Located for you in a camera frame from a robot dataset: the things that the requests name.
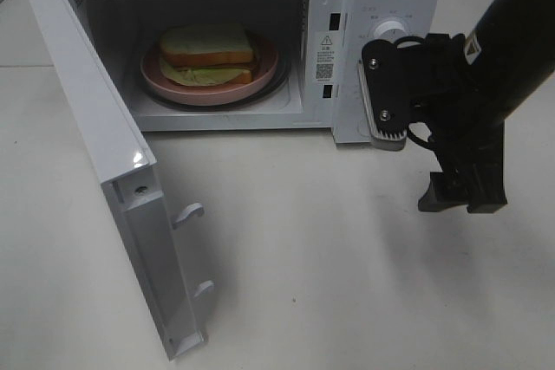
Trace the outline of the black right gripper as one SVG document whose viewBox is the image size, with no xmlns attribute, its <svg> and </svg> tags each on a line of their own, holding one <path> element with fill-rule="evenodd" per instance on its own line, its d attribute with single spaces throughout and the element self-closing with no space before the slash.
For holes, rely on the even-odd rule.
<svg viewBox="0 0 555 370">
<path fill-rule="evenodd" d="M 507 204 L 504 123 L 489 120 L 493 101 L 471 75 L 465 46 L 462 34 L 430 34 L 407 47 L 411 121 L 430 130 L 422 145 L 443 170 L 430 173 L 421 212 L 467 205 L 468 213 L 495 213 Z"/>
</svg>

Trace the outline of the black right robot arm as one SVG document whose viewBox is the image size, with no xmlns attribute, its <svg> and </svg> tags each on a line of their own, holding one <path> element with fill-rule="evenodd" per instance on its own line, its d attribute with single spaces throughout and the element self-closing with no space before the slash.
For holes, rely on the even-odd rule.
<svg viewBox="0 0 555 370">
<path fill-rule="evenodd" d="M 430 134 L 440 172 L 418 202 L 424 212 L 506 205 L 505 121 L 554 72 L 554 0 L 493 0 L 468 36 L 442 41 L 410 86 L 411 118 Z"/>
</svg>

